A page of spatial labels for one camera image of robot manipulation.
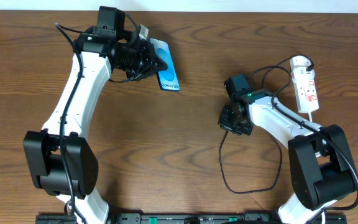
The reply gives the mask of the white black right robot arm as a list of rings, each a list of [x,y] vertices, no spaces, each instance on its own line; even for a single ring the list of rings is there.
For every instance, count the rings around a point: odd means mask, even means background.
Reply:
[[[337,125],[323,127],[283,106],[266,89],[253,90],[240,74],[224,82],[231,100],[219,117],[227,133],[250,135],[253,127],[266,130],[277,145],[288,149],[293,195],[278,210],[280,223],[328,222],[326,210],[351,193],[357,194],[358,174],[344,131]]]

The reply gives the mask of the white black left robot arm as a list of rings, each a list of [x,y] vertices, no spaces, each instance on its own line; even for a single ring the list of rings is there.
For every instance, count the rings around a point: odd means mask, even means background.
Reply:
[[[168,70],[148,30],[126,30],[129,15],[99,8],[95,26],[70,40],[73,63],[59,102],[40,131],[28,131],[24,152],[33,184],[64,203],[61,215],[38,215],[37,223],[115,223],[116,215],[96,188],[99,164],[88,144],[90,123],[114,70],[139,81]]]

